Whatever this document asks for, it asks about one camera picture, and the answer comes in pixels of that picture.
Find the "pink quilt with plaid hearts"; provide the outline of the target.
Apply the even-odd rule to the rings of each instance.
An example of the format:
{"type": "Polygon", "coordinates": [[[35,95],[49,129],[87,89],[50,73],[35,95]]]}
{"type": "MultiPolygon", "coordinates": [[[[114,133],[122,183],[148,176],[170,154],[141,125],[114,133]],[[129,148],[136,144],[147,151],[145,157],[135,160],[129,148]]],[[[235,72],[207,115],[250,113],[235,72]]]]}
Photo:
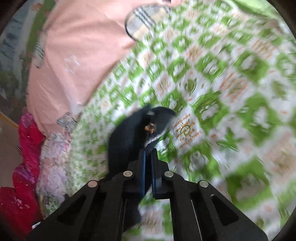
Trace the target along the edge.
{"type": "Polygon", "coordinates": [[[95,89],[135,41],[125,30],[139,6],[178,1],[57,1],[44,23],[29,73],[27,107],[46,136],[78,119],[95,89]]]}

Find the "pale floral cloth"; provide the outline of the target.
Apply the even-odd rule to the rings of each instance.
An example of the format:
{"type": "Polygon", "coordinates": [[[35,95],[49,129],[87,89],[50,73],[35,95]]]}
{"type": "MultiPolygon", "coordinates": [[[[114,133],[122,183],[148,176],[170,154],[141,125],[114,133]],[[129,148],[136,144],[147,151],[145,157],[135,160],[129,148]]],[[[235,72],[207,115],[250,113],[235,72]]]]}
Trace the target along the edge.
{"type": "Polygon", "coordinates": [[[42,146],[36,193],[48,203],[60,205],[73,194],[70,148],[69,133],[51,133],[42,146]]]}

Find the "red floral blanket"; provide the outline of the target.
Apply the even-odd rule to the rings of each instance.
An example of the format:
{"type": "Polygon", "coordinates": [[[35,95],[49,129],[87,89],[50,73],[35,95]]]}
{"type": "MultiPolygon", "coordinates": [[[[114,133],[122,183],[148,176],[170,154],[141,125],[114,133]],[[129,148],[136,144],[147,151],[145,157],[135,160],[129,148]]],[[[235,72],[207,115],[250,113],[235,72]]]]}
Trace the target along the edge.
{"type": "Polygon", "coordinates": [[[36,185],[45,136],[30,113],[21,117],[18,136],[23,162],[13,172],[14,186],[1,188],[1,222],[14,238],[25,240],[32,226],[42,219],[36,185]]]}

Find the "green checkered bed sheet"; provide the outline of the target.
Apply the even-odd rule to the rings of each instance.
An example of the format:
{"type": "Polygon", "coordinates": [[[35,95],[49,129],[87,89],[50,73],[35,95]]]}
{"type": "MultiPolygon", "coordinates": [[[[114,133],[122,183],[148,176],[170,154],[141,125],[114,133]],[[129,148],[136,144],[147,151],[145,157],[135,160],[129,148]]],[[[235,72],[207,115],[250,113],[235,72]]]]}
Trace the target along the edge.
{"type": "Polygon", "coordinates": [[[272,240],[295,208],[295,38],[265,1],[186,1],[109,73],[71,134],[73,194],[109,172],[107,141],[151,104],[176,113],[156,148],[272,240]]]}

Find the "black pants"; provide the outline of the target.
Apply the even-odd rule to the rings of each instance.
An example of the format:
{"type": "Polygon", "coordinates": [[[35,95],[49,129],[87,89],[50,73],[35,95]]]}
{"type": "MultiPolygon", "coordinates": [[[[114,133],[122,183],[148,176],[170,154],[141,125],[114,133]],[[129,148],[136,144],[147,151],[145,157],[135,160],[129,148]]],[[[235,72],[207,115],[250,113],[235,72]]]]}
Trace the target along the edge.
{"type": "Polygon", "coordinates": [[[120,123],[108,141],[107,180],[126,171],[141,149],[150,155],[175,115],[169,108],[152,108],[148,104],[120,123]]]}

